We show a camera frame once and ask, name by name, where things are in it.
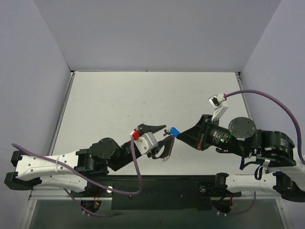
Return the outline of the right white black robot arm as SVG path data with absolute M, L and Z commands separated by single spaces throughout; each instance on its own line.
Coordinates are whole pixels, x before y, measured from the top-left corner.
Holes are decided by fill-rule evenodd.
M 223 128 L 204 114 L 195 126 L 174 136 L 196 150 L 214 146 L 217 153 L 240 156 L 240 170 L 257 165 L 253 175 L 217 173 L 213 190 L 218 195 L 251 191 L 278 193 L 291 202 L 305 200 L 305 167 L 295 160 L 295 145 L 283 132 L 257 129 L 246 117 Z

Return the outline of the blue capped silver key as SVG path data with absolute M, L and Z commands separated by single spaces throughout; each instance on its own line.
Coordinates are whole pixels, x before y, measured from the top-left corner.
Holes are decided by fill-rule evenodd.
M 164 130 L 163 136 L 171 135 L 174 138 L 177 138 L 179 134 L 180 134 L 180 131 L 178 129 L 176 129 L 175 127 L 171 127 L 170 129 Z

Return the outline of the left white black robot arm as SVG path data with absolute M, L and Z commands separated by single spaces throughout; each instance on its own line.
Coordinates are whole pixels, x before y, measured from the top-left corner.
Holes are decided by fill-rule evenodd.
M 87 149 L 55 156 L 40 156 L 14 144 L 11 163 L 15 170 L 6 174 L 4 183 L 12 190 L 58 187 L 94 196 L 98 191 L 94 177 L 106 176 L 110 170 L 117 171 L 130 163 L 138 173 L 136 160 L 143 155 L 168 159 L 176 135 L 165 128 L 140 124 L 130 133 L 131 140 L 122 146 L 107 137 Z M 165 130 L 165 138 L 157 141 L 154 134 L 161 130 Z

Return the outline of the silver bottle opener keychain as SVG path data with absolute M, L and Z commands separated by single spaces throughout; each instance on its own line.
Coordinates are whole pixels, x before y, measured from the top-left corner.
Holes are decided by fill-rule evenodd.
M 157 157 L 158 159 L 162 159 L 163 161 L 167 161 L 169 157 L 171 156 L 171 152 L 173 149 L 175 138 L 171 135 L 167 136 L 162 141 L 162 147 L 163 151 L 162 153 Z

